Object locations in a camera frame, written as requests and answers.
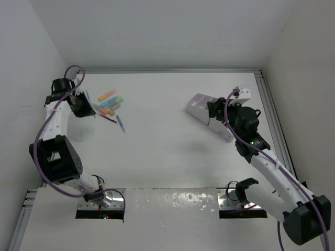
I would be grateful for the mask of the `red gel pen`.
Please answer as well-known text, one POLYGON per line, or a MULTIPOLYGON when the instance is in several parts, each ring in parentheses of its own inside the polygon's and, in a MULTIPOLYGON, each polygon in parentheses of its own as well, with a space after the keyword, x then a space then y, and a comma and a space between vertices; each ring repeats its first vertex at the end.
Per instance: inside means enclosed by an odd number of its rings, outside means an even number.
POLYGON ((102 118, 104 118, 104 119, 106 119, 106 120, 108 120, 108 121, 110 121, 110 122, 112 122, 112 123, 117 124, 117 121, 115 121, 115 120, 113 120, 113 119, 111 119, 111 118, 105 116, 104 114, 101 114, 101 113, 100 113, 99 116, 102 117, 102 118))

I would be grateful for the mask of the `white worn eraser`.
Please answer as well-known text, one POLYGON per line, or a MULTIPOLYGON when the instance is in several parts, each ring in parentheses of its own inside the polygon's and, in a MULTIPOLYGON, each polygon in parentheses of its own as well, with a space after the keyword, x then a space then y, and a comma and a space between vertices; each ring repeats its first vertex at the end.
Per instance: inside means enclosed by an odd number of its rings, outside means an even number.
POLYGON ((115 104, 114 106, 111 107, 112 111, 115 111, 116 109, 118 109, 121 105, 120 104, 115 104))

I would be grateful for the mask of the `light blue pen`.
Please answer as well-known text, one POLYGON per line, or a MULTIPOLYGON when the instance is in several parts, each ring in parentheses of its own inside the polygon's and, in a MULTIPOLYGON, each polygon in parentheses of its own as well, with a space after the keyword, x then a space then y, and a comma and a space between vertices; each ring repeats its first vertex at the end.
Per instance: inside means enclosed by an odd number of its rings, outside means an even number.
POLYGON ((125 130, 125 128, 124 128, 124 125, 123 125, 123 123, 122 123, 122 121, 121 121, 120 116, 117 115, 117 116, 116 116, 116 119, 117 119, 117 122, 119 123, 119 125, 120 125, 120 127, 121 127, 122 132, 123 132, 123 133, 126 133, 126 130, 125 130))

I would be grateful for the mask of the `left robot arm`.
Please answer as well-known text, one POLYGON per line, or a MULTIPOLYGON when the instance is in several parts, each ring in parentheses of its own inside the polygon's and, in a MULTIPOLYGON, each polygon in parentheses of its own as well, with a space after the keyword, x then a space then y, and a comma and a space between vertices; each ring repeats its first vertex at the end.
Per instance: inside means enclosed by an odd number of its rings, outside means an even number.
POLYGON ((29 153, 43 181, 54 190, 73 198, 101 206, 105 199, 104 180, 87 174, 82 161, 67 137, 70 115, 94 116, 86 95, 68 78, 53 80, 51 95, 46 97, 46 120, 29 153))

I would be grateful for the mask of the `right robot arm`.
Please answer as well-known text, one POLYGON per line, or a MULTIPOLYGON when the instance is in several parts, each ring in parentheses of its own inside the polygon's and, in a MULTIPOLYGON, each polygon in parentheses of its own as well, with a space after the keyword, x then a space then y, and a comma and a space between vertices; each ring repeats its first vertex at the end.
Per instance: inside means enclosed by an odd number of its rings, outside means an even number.
POLYGON ((234 193, 241 204, 255 203, 277 219, 278 227, 297 245, 323 236, 330 250, 327 232, 331 226, 331 202, 304 187, 278 160, 270 145, 258 133, 260 110, 244 107, 234 100, 219 98, 207 103, 209 117, 225 125, 236 139, 238 153, 257 169, 274 188, 261 189, 259 181, 248 178, 236 184, 234 193))

